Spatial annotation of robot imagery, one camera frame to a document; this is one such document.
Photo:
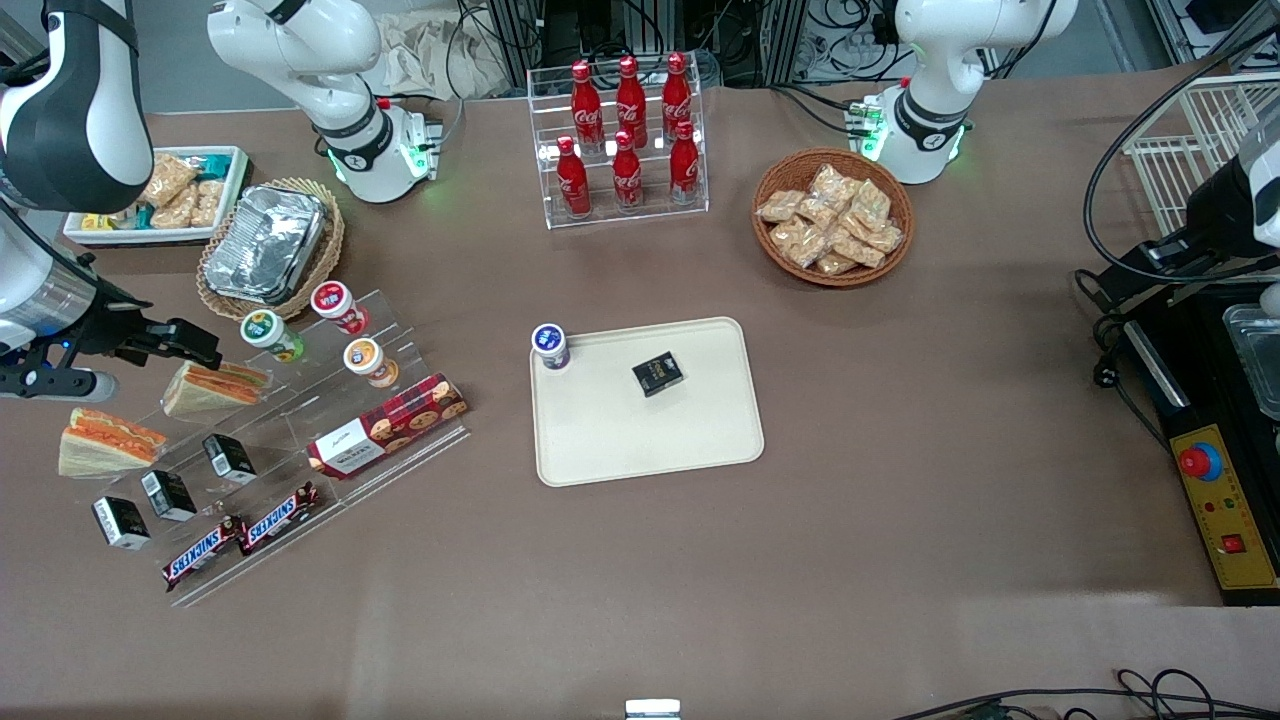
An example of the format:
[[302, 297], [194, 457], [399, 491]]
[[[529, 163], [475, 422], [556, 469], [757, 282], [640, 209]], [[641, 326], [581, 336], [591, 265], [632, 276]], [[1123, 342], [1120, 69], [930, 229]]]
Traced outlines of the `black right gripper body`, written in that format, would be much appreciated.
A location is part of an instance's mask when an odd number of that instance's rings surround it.
[[63, 347], [73, 354], [102, 355], [145, 366], [151, 356], [179, 357], [183, 352], [168, 345], [165, 322], [145, 315], [152, 304], [101, 279], [91, 258], [77, 258], [73, 274], [93, 291], [84, 314], [58, 333]]

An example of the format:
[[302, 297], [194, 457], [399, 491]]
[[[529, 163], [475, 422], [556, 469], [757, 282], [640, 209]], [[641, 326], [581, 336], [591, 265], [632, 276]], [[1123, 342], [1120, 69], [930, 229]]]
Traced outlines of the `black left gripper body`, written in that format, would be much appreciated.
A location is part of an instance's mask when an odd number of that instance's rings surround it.
[[1139, 242], [1100, 275], [1106, 293], [1142, 293], [1166, 284], [1234, 279], [1253, 272], [1253, 231], [1181, 228]]

